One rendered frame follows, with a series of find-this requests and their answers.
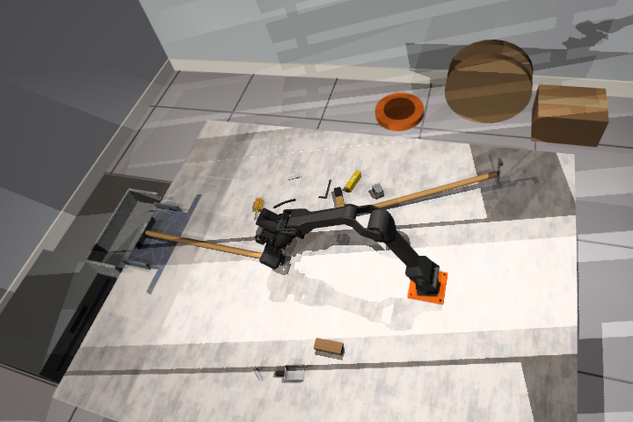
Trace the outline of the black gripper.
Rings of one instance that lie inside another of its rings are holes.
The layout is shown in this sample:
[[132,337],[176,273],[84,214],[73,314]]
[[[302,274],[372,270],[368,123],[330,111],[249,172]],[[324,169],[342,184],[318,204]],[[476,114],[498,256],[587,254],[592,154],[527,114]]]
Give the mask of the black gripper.
[[[282,241],[278,236],[278,231],[275,231],[273,245],[266,244],[265,249],[260,257],[259,262],[265,266],[272,268],[273,270],[279,267],[281,261],[282,249],[285,250],[290,242]],[[279,249],[278,249],[279,248]]]

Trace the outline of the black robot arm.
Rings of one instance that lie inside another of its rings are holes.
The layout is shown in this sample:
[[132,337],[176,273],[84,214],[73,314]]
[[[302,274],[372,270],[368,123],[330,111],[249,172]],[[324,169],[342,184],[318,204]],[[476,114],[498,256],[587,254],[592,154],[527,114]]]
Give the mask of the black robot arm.
[[[355,220],[356,215],[362,213],[371,214],[366,229]],[[417,296],[437,296],[440,267],[427,256],[419,256],[397,232],[390,212],[380,207],[346,204],[318,211],[284,209],[282,215],[263,208],[256,221],[258,228],[254,238],[258,244],[268,242],[272,246],[275,231],[282,241],[290,242],[296,236],[303,239],[313,229],[343,224],[353,227],[361,236],[385,243],[406,265],[405,275],[416,283]]]

